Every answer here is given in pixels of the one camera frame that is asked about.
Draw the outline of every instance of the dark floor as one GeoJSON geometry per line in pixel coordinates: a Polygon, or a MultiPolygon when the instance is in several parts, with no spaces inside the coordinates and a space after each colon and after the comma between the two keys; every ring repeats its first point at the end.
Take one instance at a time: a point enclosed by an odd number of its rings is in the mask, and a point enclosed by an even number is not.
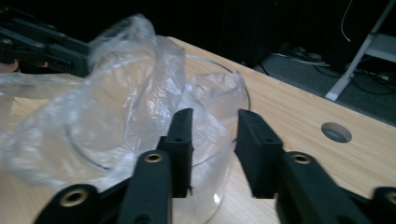
{"type": "MultiPolygon", "coordinates": [[[[330,67],[300,63],[275,54],[254,69],[320,97],[324,97],[342,75],[330,67]]],[[[396,127],[395,89],[395,86],[383,85],[372,76],[358,73],[335,103],[396,127]]]]}

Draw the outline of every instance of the wooden table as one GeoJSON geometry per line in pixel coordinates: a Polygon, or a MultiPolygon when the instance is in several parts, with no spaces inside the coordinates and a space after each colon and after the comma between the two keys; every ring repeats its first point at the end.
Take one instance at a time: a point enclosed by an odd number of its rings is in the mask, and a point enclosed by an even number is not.
{"type": "MultiPolygon", "coordinates": [[[[287,151],[315,157],[342,187],[370,197],[373,188],[396,186],[396,128],[336,105],[306,91],[230,62],[217,55],[173,39],[191,55],[215,60],[239,71],[250,93],[252,110],[265,118],[284,142],[287,151]],[[352,139],[337,143],[321,131],[334,122],[347,128],[352,139]]],[[[190,70],[200,71],[194,64],[190,70]]],[[[31,223],[51,195],[34,189],[12,175],[0,173],[0,223],[31,223]]],[[[250,197],[237,160],[219,211],[208,223],[277,223],[273,200],[250,197]]]]}

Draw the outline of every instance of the gray floor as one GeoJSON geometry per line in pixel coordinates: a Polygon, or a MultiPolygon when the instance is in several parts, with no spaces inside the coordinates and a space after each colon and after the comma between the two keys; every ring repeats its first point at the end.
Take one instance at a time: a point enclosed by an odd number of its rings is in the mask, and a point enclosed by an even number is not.
{"type": "MultiPolygon", "coordinates": [[[[291,58],[270,55],[262,61],[270,77],[282,80],[292,86],[324,97],[341,74],[326,67],[317,67],[299,63],[291,58]]],[[[255,70],[265,73],[258,64],[255,70]]],[[[339,96],[336,104],[343,105],[366,116],[378,119],[396,127],[396,93],[372,94],[359,87],[375,93],[388,93],[389,89],[364,75],[356,75],[339,96]]]]}

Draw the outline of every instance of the black clamp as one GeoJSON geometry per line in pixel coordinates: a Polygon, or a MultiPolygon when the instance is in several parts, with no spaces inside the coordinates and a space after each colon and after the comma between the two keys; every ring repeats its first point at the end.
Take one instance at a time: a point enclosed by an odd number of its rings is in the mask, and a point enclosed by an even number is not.
{"type": "Polygon", "coordinates": [[[92,185],[63,189],[35,224],[172,223],[172,198],[191,190],[191,125],[192,109],[176,112],[168,135],[140,155],[132,177],[101,193],[92,185]]]}
{"type": "Polygon", "coordinates": [[[235,154],[253,197],[274,199],[281,223],[395,223],[396,188],[375,189],[366,199],[338,187],[311,156],[285,152],[267,123],[239,111],[235,154]]]}
{"type": "Polygon", "coordinates": [[[0,63],[19,60],[33,67],[85,77],[89,74],[88,51],[88,44],[49,24],[36,22],[34,16],[0,5],[0,63]]]}

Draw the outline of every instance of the black cable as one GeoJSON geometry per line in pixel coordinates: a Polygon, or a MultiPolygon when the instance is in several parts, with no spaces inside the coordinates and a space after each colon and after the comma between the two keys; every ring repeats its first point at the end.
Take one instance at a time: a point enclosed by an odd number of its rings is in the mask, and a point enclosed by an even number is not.
{"type": "Polygon", "coordinates": [[[317,69],[318,72],[320,72],[322,75],[326,76],[326,77],[340,77],[340,76],[334,76],[334,75],[330,75],[330,74],[326,74],[322,71],[320,71],[320,69],[318,69],[315,65],[313,65],[315,69],[317,69]]]}
{"type": "Polygon", "coordinates": [[[260,63],[260,67],[262,68],[262,71],[264,71],[264,74],[267,75],[268,77],[270,77],[270,74],[267,72],[267,70],[265,70],[265,68],[262,65],[262,63],[260,63]]]}
{"type": "Polygon", "coordinates": [[[393,93],[396,92],[396,90],[391,90],[391,89],[390,89],[391,91],[388,91],[388,92],[375,92],[375,91],[369,91],[369,90],[364,89],[361,85],[359,85],[359,83],[358,83],[354,78],[351,78],[350,80],[352,81],[353,84],[356,85],[356,87],[357,87],[359,90],[364,91],[364,92],[367,92],[367,93],[370,93],[370,94],[373,94],[373,95],[391,95],[391,94],[393,94],[393,93]]]}

